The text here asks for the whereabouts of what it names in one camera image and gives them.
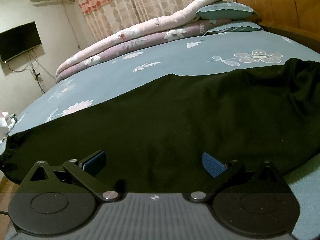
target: pillowcase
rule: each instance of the pillowcase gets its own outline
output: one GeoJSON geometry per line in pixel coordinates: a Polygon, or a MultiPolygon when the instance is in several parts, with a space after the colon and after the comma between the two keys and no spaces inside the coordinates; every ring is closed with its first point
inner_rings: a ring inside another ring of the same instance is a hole
{"type": "Polygon", "coordinates": [[[196,14],[201,19],[244,20],[251,15],[259,15],[252,8],[237,2],[216,2],[200,8],[196,14]]]}
{"type": "Polygon", "coordinates": [[[208,30],[204,35],[211,35],[217,33],[227,32],[254,32],[263,30],[259,25],[248,21],[235,21],[227,24],[223,24],[208,30]]]}

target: purple quilt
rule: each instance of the purple quilt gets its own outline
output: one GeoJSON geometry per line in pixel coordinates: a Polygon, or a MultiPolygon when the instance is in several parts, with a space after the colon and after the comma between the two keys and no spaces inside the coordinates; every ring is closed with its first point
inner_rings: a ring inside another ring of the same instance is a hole
{"type": "MultiPolygon", "coordinates": [[[[148,47],[159,45],[162,43],[167,43],[170,41],[200,36],[203,35],[207,30],[215,26],[226,24],[229,22],[231,22],[231,20],[229,19],[200,20],[177,29],[153,33],[131,41],[123,42],[67,68],[58,75],[56,82],[58,83],[61,80],[66,79],[75,73],[78,73],[79,71],[82,71],[86,68],[89,68],[102,62],[113,60],[116,57],[122,56],[124,54],[134,52],[139,49],[145,49],[148,47]]],[[[139,53],[140,52],[126,55],[124,56],[124,58],[135,57],[139,55],[139,53]]]]}

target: black circular plate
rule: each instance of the black circular plate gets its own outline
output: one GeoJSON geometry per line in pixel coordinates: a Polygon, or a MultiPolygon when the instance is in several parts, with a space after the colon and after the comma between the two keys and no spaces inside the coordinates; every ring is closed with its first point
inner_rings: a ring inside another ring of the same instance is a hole
{"type": "Polygon", "coordinates": [[[300,208],[292,193],[237,193],[241,190],[241,186],[227,188],[213,200],[213,210],[226,227],[255,237],[282,235],[293,229],[300,208]]]}
{"type": "Polygon", "coordinates": [[[96,209],[91,193],[67,184],[63,193],[16,193],[9,204],[14,225],[31,235],[58,235],[86,223],[96,209]]]}

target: black cloth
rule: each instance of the black cloth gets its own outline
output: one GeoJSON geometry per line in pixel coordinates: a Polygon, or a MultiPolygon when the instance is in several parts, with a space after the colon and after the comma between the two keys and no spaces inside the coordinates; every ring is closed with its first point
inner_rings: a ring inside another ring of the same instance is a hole
{"type": "Polygon", "coordinates": [[[8,137],[2,171],[20,183],[36,161],[62,165],[98,149],[97,179],[128,192],[209,192],[203,152],[282,174],[320,149],[320,63],[205,76],[170,74],[109,101],[8,137]]]}

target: blue bedsheet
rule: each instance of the blue bedsheet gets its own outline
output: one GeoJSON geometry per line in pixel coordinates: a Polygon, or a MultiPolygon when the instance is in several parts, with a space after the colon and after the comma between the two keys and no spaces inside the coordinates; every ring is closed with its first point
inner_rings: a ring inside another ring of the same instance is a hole
{"type": "MultiPolygon", "coordinates": [[[[320,62],[320,54],[313,50],[265,31],[198,36],[138,50],[61,81],[19,115],[10,134],[107,101],[170,73],[208,75],[283,65],[291,57],[320,62]]],[[[319,165],[318,155],[286,178],[301,205],[300,219],[293,232],[300,240],[320,234],[319,165]]]]}

